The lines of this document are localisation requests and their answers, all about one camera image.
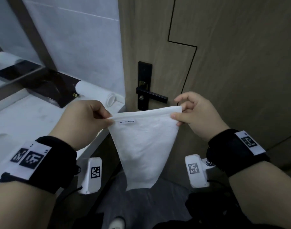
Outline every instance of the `tile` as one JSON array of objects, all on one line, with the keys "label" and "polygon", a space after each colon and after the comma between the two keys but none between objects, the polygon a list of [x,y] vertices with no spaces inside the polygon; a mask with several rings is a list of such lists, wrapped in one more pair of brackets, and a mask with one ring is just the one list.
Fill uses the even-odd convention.
[{"label": "tile", "polygon": [[6,52],[41,64],[6,0],[0,0],[0,47]]},{"label": "tile", "polygon": [[102,229],[107,229],[117,216],[124,217],[126,228],[131,229],[153,228],[169,220],[191,219],[185,206],[191,191],[182,186],[159,178],[151,189],[125,189],[126,178],[121,173],[96,210],[96,213],[104,213]]},{"label": "tile", "polygon": [[125,95],[119,21],[26,6],[60,72]]},{"label": "tile", "polygon": [[24,0],[119,20],[118,0]]}]

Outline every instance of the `forearm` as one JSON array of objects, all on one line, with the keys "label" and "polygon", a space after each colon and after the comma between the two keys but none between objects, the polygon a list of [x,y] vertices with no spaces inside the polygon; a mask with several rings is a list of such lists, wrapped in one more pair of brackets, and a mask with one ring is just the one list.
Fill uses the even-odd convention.
[{"label": "forearm", "polygon": [[259,162],[229,178],[242,211],[253,223],[291,228],[291,178]]},{"label": "forearm", "polygon": [[21,183],[0,183],[0,228],[47,228],[54,194]]}]

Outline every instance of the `right hand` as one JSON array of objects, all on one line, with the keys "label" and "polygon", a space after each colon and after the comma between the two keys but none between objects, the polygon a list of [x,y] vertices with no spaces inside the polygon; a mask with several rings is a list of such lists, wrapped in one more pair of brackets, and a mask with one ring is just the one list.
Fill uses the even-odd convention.
[{"label": "right hand", "polygon": [[183,112],[171,114],[172,119],[179,121],[178,126],[189,124],[193,132],[205,141],[210,141],[220,132],[229,129],[212,103],[200,94],[186,92],[174,99],[175,102],[182,100],[187,100],[181,104]]}]

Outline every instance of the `white tile wall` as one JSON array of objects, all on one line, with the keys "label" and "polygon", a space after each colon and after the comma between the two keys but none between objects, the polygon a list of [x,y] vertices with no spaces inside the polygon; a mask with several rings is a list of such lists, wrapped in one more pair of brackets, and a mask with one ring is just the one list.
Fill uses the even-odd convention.
[{"label": "white tile wall", "polygon": [[0,47],[6,52],[41,64],[6,0],[0,0]]},{"label": "white tile wall", "polygon": [[125,95],[118,0],[24,0],[60,72]]}]

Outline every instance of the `gray floor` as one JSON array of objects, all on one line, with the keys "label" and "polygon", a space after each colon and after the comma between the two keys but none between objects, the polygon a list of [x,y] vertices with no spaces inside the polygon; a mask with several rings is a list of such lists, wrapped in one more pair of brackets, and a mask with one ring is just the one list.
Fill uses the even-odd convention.
[{"label": "gray floor", "polygon": [[120,173],[104,196],[96,213],[104,213],[102,229],[116,217],[126,220],[126,229],[148,229],[169,220],[191,219],[185,207],[190,190],[159,179],[151,189],[125,191],[126,178]]}]

